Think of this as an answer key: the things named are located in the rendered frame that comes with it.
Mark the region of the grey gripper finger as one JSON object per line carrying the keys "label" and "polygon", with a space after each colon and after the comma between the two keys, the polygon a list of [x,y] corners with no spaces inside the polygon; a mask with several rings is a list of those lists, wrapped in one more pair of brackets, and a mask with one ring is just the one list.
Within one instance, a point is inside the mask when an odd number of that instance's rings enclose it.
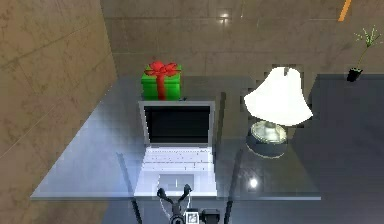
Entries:
{"label": "grey gripper finger", "polygon": [[161,208],[165,214],[165,216],[170,219],[173,215],[174,215],[174,212],[171,211],[171,212],[168,212],[165,207],[164,207],[164,204],[163,202],[166,201],[168,202],[170,205],[171,205],[171,209],[174,209],[174,202],[172,199],[170,199],[166,193],[165,193],[165,190],[163,188],[159,188],[157,190],[157,197],[159,198],[159,202],[160,202],[160,205],[161,205]]}
{"label": "grey gripper finger", "polygon": [[181,202],[190,194],[192,188],[189,184],[185,184],[182,196],[178,199],[178,208],[181,211]]}

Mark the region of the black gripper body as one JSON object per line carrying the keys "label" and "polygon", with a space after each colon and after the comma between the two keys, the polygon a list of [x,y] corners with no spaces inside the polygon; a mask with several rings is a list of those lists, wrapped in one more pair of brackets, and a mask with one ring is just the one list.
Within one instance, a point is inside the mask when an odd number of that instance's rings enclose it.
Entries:
{"label": "black gripper body", "polygon": [[172,205],[172,216],[169,220],[169,224],[186,224],[179,202]]}

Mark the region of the silver laptop with black screen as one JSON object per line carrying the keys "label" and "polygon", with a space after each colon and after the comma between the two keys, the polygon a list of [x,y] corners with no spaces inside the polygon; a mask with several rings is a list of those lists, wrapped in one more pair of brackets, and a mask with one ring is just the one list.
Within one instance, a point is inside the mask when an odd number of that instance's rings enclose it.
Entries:
{"label": "silver laptop with black screen", "polygon": [[172,196],[188,184],[197,197],[217,195],[212,101],[141,101],[145,155],[134,194]]}

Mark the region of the glass top table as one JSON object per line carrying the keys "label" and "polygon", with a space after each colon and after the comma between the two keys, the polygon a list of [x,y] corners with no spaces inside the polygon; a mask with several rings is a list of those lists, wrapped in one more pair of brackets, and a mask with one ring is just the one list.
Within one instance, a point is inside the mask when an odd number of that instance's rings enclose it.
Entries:
{"label": "glass top table", "polygon": [[[242,201],[315,201],[320,192],[287,140],[279,158],[262,158],[246,145],[255,118],[244,96],[256,89],[250,77],[191,76],[181,80],[181,97],[174,101],[215,103],[213,129],[217,195],[191,196],[191,204],[223,201],[226,207]],[[130,201],[138,222],[143,204],[154,196],[134,194],[145,155],[139,103],[145,100],[141,79],[122,76],[108,89],[32,194],[34,200]]]}

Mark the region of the green gift box red ribbon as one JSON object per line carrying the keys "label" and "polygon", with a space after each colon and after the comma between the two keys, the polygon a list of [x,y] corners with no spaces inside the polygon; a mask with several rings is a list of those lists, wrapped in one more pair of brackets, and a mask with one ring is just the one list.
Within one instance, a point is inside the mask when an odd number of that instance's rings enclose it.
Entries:
{"label": "green gift box red ribbon", "polygon": [[182,66],[154,61],[147,65],[141,84],[145,100],[178,100],[181,97]]}

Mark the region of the white shade table lamp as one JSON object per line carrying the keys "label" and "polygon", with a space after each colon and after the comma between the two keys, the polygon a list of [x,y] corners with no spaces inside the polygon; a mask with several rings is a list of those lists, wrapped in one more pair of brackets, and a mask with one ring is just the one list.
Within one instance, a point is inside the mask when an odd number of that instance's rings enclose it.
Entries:
{"label": "white shade table lamp", "polygon": [[291,67],[273,68],[265,80],[244,96],[247,111],[258,121],[249,128],[246,145],[262,158],[276,159],[287,150],[287,132],[313,112],[303,96],[301,74]]}

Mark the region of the thin plant in black pot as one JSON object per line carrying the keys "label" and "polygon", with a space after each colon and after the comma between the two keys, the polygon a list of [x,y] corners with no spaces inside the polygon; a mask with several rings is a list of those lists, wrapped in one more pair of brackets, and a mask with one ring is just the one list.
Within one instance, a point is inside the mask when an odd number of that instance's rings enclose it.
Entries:
{"label": "thin plant in black pot", "polygon": [[355,67],[349,69],[346,80],[348,82],[355,82],[363,72],[361,68],[363,59],[367,51],[376,45],[383,44],[383,41],[379,41],[382,34],[377,30],[376,26],[373,26],[370,31],[363,28],[361,33],[355,33],[356,41],[362,41],[364,44],[364,50],[360,54]]}

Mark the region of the orange bar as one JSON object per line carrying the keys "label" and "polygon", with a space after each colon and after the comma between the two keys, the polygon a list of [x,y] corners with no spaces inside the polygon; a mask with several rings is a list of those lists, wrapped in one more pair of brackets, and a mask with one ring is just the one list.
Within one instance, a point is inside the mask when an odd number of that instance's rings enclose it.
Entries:
{"label": "orange bar", "polygon": [[349,10],[349,7],[352,3],[352,0],[345,0],[344,1],[344,4],[343,4],[343,7],[340,11],[340,14],[339,14],[339,17],[338,17],[338,22],[343,22],[345,20],[345,17],[348,13],[348,10]]}

